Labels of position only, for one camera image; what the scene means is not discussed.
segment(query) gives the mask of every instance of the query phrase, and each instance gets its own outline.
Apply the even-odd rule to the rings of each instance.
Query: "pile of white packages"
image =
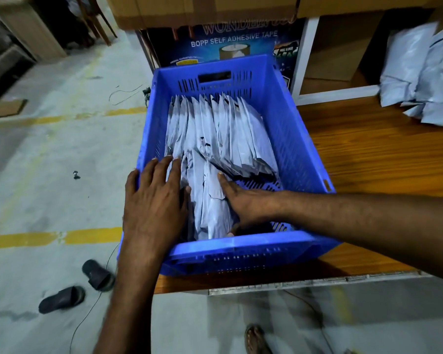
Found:
[[[225,237],[233,226],[217,173],[228,178],[278,168],[259,113],[243,98],[176,96],[169,106],[165,156],[181,158],[181,188],[192,188],[188,240]]]
[[[380,79],[381,106],[413,106],[404,112],[443,126],[443,30],[426,23],[390,35]]]

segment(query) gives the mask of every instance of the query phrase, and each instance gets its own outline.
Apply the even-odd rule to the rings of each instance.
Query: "blue plastic crate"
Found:
[[[275,183],[240,182],[244,188],[334,192],[281,73],[271,55],[257,55],[196,65],[159,68],[136,167],[164,156],[171,97],[224,92],[242,96],[263,117],[280,178]],[[272,267],[317,258],[339,242],[288,224],[273,223],[273,233],[194,241],[174,246],[161,268],[169,276]]]

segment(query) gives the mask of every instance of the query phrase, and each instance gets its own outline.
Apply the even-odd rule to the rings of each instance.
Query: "wooden chair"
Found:
[[[100,25],[97,16],[100,15],[103,18],[103,20],[105,21],[105,23],[107,24],[108,28],[112,32],[113,36],[115,36],[115,38],[118,38],[118,36],[115,33],[115,31],[113,31],[112,27],[110,26],[110,23],[108,22],[102,10],[100,9],[97,0],[89,0],[91,8],[90,11],[85,7],[82,0],[76,0],[76,1],[82,13],[83,20],[87,23],[87,26],[89,26],[89,28],[92,30],[93,34],[95,35],[95,38],[100,38],[101,36],[105,41],[105,43],[107,44],[107,46],[110,46],[111,42],[108,39],[108,36],[105,34],[105,31],[103,30],[102,26]]]

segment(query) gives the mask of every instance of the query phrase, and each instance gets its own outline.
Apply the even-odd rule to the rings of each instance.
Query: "concrete floor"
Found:
[[[118,35],[111,47],[36,65],[4,97],[29,103],[0,119],[0,354],[68,353],[98,298],[80,268],[89,258],[105,263],[118,243],[124,182],[145,121],[142,66]],[[38,313],[42,298],[69,285],[86,289],[83,304]],[[443,353],[442,280],[295,293],[321,311],[335,353]],[[80,326],[72,353],[91,353],[109,298]],[[153,352],[243,353],[248,323],[265,329],[275,353],[330,353],[311,309],[284,292],[157,295]]]

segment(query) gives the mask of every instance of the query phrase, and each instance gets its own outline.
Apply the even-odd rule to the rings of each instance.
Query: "wooden tabletop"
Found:
[[[443,196],[443,128],[420,124],[376,97],[299,106],[337,192]],[[155,293],[194,291],[412,270],[341,244],[319,260],[283,267],[185,277],[159,276]]]

